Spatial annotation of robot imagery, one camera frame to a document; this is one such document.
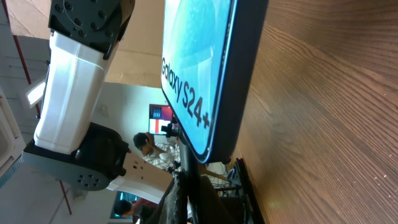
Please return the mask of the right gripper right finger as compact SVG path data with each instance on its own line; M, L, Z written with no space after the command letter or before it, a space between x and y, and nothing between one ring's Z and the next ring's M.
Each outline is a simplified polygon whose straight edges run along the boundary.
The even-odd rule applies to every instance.
M234 224L239 223L239 199L219 197L207 176L200 177L199 223Z

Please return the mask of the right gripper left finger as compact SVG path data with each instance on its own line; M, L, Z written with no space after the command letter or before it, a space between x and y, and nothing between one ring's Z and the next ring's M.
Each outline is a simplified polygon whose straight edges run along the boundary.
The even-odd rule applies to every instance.
M188 193L182 172L174 172L158 207L145 224L186 224Z

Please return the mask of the blue Galaxy smartphone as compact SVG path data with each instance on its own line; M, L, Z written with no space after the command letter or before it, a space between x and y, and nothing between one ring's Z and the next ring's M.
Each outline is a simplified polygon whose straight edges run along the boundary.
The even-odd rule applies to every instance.
M161 85L198 162L235 148L267 0L166 0Z

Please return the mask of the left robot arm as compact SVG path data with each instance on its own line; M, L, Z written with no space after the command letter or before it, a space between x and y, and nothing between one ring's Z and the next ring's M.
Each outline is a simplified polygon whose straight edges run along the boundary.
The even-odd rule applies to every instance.
M132 12L133 0L54 0L41 117L22 159L85 191L116 190L154 203L172 176L131 152L91 115Z

